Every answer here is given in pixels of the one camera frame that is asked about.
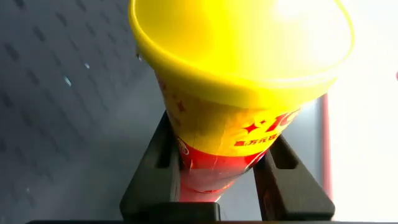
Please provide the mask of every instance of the gray background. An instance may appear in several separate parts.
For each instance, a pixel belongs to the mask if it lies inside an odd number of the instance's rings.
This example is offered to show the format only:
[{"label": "gray background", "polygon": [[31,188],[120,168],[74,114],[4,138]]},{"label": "gray background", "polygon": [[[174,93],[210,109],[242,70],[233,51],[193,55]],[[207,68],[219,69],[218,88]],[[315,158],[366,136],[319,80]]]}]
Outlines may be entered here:
[{"label": "gray background", "polygon": [[[119,220],[118,204],[164,112],[135,58],[127,0],[0,1],[0,223]],[[316,177],[319,103],[284,136]],[[260,220],[252,172],[220,200]]]}]

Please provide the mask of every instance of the yellow lid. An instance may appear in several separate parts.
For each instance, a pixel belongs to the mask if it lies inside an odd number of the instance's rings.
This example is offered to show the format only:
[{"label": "yellow lid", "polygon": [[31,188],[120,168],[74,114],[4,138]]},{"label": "yellow lid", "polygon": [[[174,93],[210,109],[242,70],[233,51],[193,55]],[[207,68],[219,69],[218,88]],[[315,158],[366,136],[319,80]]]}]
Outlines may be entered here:
[{"label": "yellow lid", "polygon": [[349,16],[333,0],[131,0],[129,19],[164,79],[240,107],[319,97],[354,43]]}]

